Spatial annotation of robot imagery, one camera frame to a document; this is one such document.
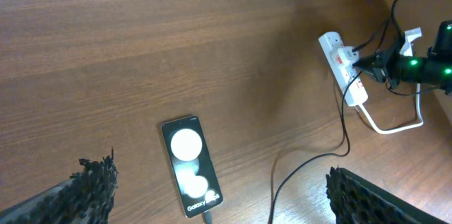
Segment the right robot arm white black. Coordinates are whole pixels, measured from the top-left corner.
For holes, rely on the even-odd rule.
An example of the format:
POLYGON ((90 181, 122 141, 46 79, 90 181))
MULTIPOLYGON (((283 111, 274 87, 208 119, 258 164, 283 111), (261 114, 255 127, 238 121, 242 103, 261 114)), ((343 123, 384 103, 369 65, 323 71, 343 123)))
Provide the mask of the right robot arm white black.
POLYGON ((440 24, 426 57, 414 56, 408 32, 405 32, 388 49, 360 58, 352 66, 375 81, 385 83, 389 90, 395 90, 401 82, 426 83, 432 90, 443 90, 450 95, 451 21, 440 24))

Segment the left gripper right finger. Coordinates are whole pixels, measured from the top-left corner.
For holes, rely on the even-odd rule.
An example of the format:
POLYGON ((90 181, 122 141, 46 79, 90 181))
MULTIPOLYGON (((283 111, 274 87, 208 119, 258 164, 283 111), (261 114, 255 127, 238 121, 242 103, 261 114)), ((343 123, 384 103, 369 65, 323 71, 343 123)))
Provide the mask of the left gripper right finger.
POLYGON ((336 224, 446 224, 343 167, 326 181, 336 224))

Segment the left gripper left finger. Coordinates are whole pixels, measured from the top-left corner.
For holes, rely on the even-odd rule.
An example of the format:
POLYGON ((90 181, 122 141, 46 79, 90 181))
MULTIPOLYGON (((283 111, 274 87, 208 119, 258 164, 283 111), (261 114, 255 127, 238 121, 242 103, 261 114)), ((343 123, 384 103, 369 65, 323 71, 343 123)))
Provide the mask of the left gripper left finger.
POLYGON ((81 158, 83 170, 1 212, 5 224, 108 223, 119 172, 114 152, 101 161, 81 158))

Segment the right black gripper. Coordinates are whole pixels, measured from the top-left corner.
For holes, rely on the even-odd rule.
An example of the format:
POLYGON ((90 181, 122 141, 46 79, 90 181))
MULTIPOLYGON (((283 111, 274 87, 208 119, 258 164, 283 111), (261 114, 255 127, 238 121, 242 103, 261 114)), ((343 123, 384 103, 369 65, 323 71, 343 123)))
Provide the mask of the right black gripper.
POLYGON ((419 82, 419 59, 400 55, 395 47, 378 50, 370 57, 360 58, 352 66, 378 83, 389 82, 392 88, 397 88, 400 82, 419 82))

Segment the black smartphone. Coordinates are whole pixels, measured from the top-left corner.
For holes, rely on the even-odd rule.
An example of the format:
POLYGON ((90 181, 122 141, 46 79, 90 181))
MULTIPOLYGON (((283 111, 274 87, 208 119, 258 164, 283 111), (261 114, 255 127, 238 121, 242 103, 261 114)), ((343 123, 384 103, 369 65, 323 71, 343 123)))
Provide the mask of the black smartphone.
POLYGON ((224 198, 200 119, 191 115, 162 123, 161 132, 183 206, 193 218, 224 198))

